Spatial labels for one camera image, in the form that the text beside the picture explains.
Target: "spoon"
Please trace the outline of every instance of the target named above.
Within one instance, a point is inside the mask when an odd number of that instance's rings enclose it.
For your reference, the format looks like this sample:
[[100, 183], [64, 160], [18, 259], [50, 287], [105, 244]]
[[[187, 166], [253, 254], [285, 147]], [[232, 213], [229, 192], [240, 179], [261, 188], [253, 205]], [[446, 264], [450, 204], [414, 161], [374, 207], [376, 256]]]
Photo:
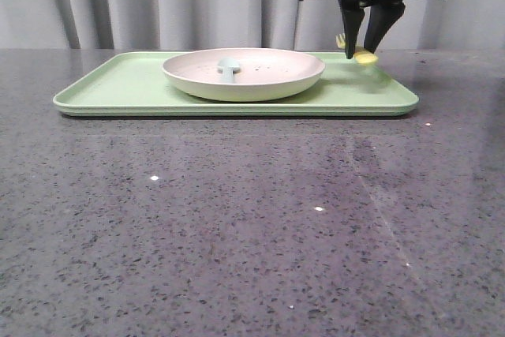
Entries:
[[221, 58], [218, 62], [218, 70], [223, 73], [222, 83], [235, 83], [234, 74], [240, 70], [240, 64], [232, 57]]

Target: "white curtain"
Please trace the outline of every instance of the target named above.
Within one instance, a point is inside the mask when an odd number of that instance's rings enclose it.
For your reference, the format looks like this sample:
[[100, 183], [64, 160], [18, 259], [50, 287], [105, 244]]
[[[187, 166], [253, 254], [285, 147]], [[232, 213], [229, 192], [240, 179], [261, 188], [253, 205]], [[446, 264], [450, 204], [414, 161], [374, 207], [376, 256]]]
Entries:
[[[406, 5], [381, 48], [505, 48], [505, 0]], [[336, 0], [0, 0], [1, 48], [319, 51], [342, 30]]]

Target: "tray rim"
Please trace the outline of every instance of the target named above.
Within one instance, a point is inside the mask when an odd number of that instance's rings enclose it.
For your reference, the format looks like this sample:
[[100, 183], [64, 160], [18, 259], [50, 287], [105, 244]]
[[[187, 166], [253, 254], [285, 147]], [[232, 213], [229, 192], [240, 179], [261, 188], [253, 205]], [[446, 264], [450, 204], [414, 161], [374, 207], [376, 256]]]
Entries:
[[[129, 117], [129, 116], [226, 116], [226, 115], [255, 115], [255, 116], [400, 116], [408, 114], [416, 108], [419, 103], [419, 97], [399, 83], [388, 73], [380, 70], [390, 80], [395, 81], [403, 91], [408, 92], [413, 97], [412, 102], [405, 103], [401, 106], [380, 104], [380, 105], [334, 105], [331, 103], [324, 104], [296, 104], [296, 103], [277, 103], [276, 100], [265, 102], [249, 102], [249, 103], [233, 103], [233, 102], [215, 102], [214, 103], [198, 103], [187, 105], [169, 105], [169, 106], [151, 106], [151, 105], [104, 105], [104, 106], [86, 106], [78, 104], [63, 103], [59, 100], [68, 91], [72, 91], [75, 87], [82, 84], [83, 81], [89, 80], [90, 77], [100, 74], [102, 69], [111, 64], [118, 64], [128, 58], [134, 58], [139, 55], [158, 55], [164, 54], [184, 54], [191, 51], [129, 51], [119, 53], [111, 58], [108, 58], [104, 63], [94, 68], [89, 73], [83, 75], [77, 81], [73, 82], [68, 87], [62, 89], [53, 96], [53, 104], [63, 114], [78, 117]], [[313, 54], [324, 62], [324, 59], [338, 58], [344, 56], [338, 51], [304, 51], [306, 54]]]

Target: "granite countertop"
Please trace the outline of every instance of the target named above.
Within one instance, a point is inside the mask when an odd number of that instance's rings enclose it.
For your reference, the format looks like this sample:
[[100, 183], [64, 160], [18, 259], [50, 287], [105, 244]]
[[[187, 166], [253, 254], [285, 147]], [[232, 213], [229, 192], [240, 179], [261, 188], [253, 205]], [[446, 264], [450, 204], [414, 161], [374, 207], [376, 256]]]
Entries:
[[397, 118], [71, 118], [0, 51], [1, 336], [505, 335], [503, 51], [383, 51]]

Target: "small fork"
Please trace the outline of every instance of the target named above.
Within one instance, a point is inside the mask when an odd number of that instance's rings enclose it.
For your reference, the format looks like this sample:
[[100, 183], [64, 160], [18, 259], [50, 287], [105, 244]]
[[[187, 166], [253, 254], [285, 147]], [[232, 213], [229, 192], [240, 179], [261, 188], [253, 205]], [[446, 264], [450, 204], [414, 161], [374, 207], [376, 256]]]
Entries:
[[[345, 49], [346, 48], [346, 34], [345, 33], [340, 33], [339, 35], [336, 36], [336, 42], [337, 42], [337, 47], [339, 49]], [[379, 61], [379, 57], [377, 57], [375, 54], [367, 51], [363, 47], [358, 47], [356, 46], [356, 52], [353, 55], [353, 58], [356, 60], [357, 63], [363, 66], [369, 66], [375, 64], [377, 61]]]

